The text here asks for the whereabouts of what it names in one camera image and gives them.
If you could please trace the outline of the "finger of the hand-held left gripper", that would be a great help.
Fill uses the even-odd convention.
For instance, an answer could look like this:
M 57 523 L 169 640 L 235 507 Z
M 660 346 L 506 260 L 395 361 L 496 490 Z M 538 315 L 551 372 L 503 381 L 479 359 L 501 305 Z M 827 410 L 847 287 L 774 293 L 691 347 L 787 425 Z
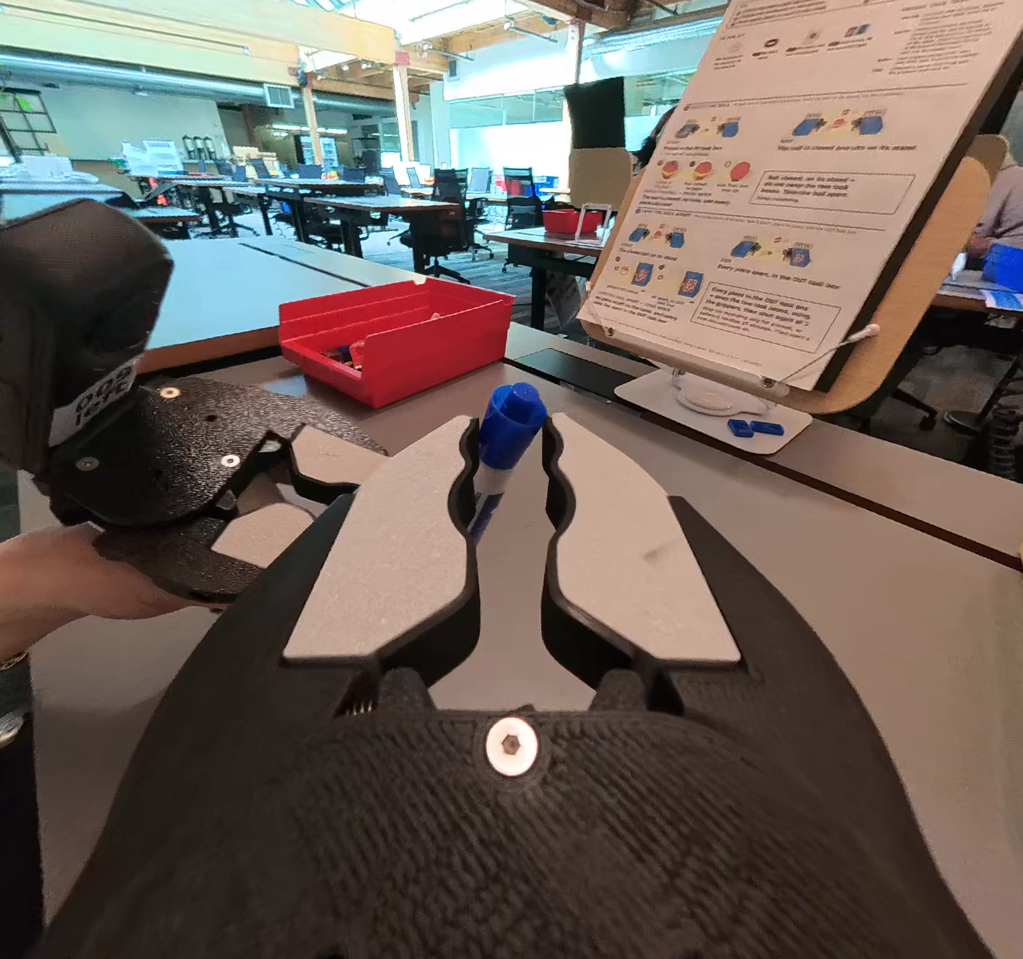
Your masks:
M 309 425 L 288 443 L 291 485 L 307 500 L 336 500 L 343 493 L 358 490 L 389 460 Z
M 315 516 L 290 502 L 272 502 L 230 520 L 214 540 L 218 555 L 265 569 L 313 524 Z

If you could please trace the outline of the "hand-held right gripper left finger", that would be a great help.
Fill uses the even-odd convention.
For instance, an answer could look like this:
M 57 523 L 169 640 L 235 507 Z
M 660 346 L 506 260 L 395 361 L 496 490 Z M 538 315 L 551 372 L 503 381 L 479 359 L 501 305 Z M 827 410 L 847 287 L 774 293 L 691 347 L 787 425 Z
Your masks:
M 355 493 L 290 634 L 290 663 L 453 670 L 481 606 L 468 537 L 479 421 L 457 416 L 390 457 Z

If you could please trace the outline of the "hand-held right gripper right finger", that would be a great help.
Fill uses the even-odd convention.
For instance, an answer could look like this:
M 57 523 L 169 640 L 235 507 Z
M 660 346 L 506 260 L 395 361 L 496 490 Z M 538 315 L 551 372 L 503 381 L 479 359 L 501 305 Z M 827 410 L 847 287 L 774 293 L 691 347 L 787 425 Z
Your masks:
M 733 669 L 741 662 L 721 605 L 669 494 L 643 466 L 566 413 L 543 430 L 548 478 L 547 593 L 567 631 L 635 669 Z

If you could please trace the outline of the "red plastic bin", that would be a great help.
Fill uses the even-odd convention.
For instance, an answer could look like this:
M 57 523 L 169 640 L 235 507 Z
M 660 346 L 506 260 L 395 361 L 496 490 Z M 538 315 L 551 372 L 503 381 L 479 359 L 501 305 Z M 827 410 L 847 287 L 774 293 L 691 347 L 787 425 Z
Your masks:
M 283 356 L 379 409 L 499 362 L 511 295 L 424 278 L 290 301 L 278 307 Z
M 614 211 L 603 204 L 576 208 L 555 203 L 541 212 L 547 236 L 555 239 L 598 241 L 607 236 L 607 223 Z

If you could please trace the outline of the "blue and white marker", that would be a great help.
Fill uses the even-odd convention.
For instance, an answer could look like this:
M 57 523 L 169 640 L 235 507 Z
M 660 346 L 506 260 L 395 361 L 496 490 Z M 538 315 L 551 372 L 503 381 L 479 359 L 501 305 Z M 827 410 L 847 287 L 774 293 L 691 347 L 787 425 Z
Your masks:
M 479 428 L 478 467 L 474 476 L 475 511 L 468 535 L 479 543 L 504 498 L 519 461 L 547 419 L 537 388 L 529 382 L 498 386 Z

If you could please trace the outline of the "person's left hand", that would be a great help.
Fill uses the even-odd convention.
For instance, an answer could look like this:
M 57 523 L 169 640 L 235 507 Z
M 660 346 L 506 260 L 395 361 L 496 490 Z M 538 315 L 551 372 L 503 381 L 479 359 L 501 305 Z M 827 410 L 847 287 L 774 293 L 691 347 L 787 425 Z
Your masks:
M 51 633 L 87 616 L 147 620 L 193 603 L 101 557 L 88 524 L 52 525 L 1 544 L 1 659 L 17 659 Z

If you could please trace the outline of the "grey desk with wooden edge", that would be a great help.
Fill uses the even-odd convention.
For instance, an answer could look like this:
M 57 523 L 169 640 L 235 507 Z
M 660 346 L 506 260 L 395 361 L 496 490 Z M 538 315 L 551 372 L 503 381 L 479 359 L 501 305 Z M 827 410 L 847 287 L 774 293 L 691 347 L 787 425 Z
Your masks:
M 166 239 L 173 273 L 138 370 L 214 364 L 278 346 L 282 303 L 422 275 L 317 246 L 253 239 Z

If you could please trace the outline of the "white stand base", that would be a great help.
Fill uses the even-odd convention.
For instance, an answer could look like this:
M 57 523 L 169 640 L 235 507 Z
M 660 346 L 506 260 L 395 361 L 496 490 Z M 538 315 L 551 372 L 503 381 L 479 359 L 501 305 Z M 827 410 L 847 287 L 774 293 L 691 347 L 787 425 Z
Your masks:
M 703 376 L 658 367 L 620 384 L 615 396 L 623 403 L 708 437 L 745 454 L 772 456 L 811 427 L 812 418 L 755 393 L 736 389 Z M 756 437 L 733 441 L 726 427 L 729 417 L 773 421 L 786 427 L 782 440 Z

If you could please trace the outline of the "black office chair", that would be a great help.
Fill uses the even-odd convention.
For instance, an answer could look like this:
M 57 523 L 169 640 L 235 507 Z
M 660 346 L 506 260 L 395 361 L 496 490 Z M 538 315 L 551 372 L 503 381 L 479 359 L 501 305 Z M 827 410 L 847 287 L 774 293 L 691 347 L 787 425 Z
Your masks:
M 476 256 L 476 216 L 468 208 L 468 169 L 437 169 L 429 203 L 436 209 L 416 211 L 400 242 L 412 251 L 416 274 L 470 284 L 464 275 L 443 265 L 451 254 Z

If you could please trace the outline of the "instruction sheet board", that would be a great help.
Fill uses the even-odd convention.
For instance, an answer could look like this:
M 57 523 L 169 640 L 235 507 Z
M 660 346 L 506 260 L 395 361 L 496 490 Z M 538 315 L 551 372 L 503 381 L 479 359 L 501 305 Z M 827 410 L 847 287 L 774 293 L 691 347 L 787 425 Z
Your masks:
M 991 181 L 1022 0 L 732 0 L 587 287 L 585 331 L 806 415 L 879 390 Z

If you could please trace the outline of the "blue plastic bin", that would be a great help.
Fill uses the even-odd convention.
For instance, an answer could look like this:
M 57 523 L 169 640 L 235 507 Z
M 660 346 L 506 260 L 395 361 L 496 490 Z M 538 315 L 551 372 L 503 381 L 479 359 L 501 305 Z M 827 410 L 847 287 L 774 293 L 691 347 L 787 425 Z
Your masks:
M 1021 247 L 994 242 L 983 259 L 982 275 L 1005 291 L 1022 294 L 1022 265 Z

